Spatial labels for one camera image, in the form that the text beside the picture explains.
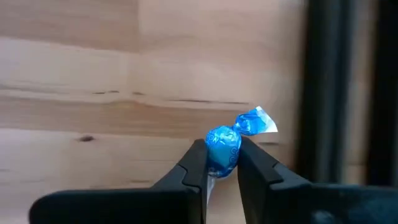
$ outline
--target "blue candy wrapper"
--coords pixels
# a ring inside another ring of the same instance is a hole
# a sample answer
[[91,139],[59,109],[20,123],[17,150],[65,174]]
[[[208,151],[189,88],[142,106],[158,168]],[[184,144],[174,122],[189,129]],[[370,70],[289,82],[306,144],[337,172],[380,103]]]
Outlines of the blue candy wrapper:
[[219,126],[206,135],[208,148],[208,175],[222,178],[236,167],[241,147],[241,134],[252,136],[278,132],[275,122],[260,107],[241,114],[233,126]]

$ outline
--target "black vertical post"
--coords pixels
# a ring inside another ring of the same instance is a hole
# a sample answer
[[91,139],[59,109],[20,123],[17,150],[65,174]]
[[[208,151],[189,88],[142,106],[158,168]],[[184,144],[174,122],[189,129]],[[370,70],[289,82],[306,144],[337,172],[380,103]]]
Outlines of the black vertical post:
[[354,0],[309,0],[296,171],[340,182],[346,129]]
[[398,1],[378,1],[366,180],[398,186]]

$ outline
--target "wooden wall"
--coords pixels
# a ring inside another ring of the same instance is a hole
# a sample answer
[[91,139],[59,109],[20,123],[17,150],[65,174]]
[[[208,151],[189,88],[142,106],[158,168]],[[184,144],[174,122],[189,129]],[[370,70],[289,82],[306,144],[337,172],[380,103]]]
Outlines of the wooden wall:
[[[357,21],[349,183],[363,170],[371,3]],[[0,223],[26,223],[56,190],[150,186],[257,105],[279,134],[254,140],[291,166],[304,13],[301,0],[0,0]],[[244,223],[236,174],[208,219]]]

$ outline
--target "wrapped candy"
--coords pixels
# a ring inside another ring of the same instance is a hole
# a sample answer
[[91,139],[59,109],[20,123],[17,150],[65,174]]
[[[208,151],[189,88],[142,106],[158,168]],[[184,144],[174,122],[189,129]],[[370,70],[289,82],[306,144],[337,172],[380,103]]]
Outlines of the wrapped candy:
[[241,114],[233,126],[219,126],[206,135],[208,148],[208,175],[227,177],[236,167],[241,147],[241,134],[252,136],[278,132],[275,122],[260,107]]

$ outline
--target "candy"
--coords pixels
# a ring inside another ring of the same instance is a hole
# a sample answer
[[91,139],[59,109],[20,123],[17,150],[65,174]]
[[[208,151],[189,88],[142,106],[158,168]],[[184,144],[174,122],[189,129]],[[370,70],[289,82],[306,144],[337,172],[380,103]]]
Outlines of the candy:
[[227,177],[236,167],[239,149],[242,143],[241,134],[278,132],[275,122],[260,107],[241,114],[233,126],[219,126],[206,135],[208,148],[208,175],[210,177]]

